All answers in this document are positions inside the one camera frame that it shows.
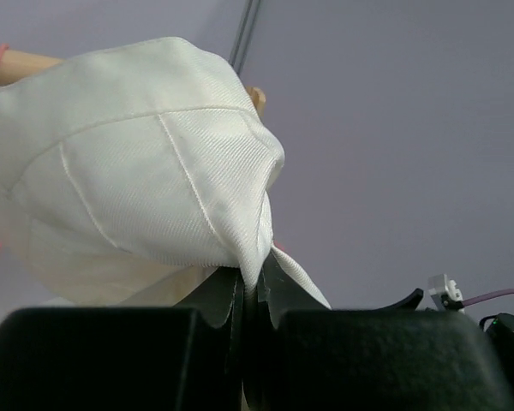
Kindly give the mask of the cream white garment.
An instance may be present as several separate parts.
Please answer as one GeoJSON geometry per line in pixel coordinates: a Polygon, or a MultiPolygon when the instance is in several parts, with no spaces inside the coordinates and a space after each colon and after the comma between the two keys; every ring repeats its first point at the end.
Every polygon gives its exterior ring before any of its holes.
{"type": "Polygon", "coordinates": [[[180,38],[94,51],[0,87],[0,240],[77,305],[168,304],[220,267],[253,295],[284,149],[220,56],[180,38]]]}

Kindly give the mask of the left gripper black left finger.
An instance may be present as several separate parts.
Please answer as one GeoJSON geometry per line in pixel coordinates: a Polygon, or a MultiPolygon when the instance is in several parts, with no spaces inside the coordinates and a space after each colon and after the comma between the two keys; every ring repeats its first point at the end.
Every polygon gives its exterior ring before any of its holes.
{"type": "Polygon", "coordinates": [[[244,286],[173,307],[26,308],[0,324],[0,410],[237,410],[244,286]]]}

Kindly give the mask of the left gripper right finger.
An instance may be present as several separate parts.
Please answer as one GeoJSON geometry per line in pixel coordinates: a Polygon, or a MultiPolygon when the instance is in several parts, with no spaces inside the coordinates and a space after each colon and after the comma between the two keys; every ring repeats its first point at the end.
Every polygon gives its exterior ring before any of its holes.
{"type": "Polygon", "coordinates": [[[330,310],[274,255],[252,328],[253,410],[514,410],[493,348],[462,314],[330,310]]]}

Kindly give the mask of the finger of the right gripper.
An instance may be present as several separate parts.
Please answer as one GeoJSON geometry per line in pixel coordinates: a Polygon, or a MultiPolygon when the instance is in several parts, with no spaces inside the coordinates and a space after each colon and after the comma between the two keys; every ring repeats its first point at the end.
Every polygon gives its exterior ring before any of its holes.
{"type": "Polygon", "coordinates": [[[423,289],[416,288],[402,300],[397,301],[389,306],[379,308],[379,311],[391,310],[410,310],[415,311],[421,304],[424,297],[423,289]]]}

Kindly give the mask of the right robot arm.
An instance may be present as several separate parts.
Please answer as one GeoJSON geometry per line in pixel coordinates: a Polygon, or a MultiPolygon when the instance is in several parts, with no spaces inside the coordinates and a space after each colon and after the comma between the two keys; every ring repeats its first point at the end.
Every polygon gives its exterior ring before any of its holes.
{"type": "MultiPolygon", "coordinates": [[[[447,286],[432,288],[428,291],[435,306],[440,311],[457,311],[462,313],[466,307],[482,302],[498,299],[500,297],[514,295],[514,289],[502,289],[464,299],[460,289],[450,280],[447,286]]],[[[423,300],[425,292],[416,288],[408,296],[381,310],[403,309],[415,311],[423,300]]],[[[514,315],[510,313],[498,313],[482,318],[479,328],[492,340],[493,345],[501,354],[514,354],[514,315]]]]}

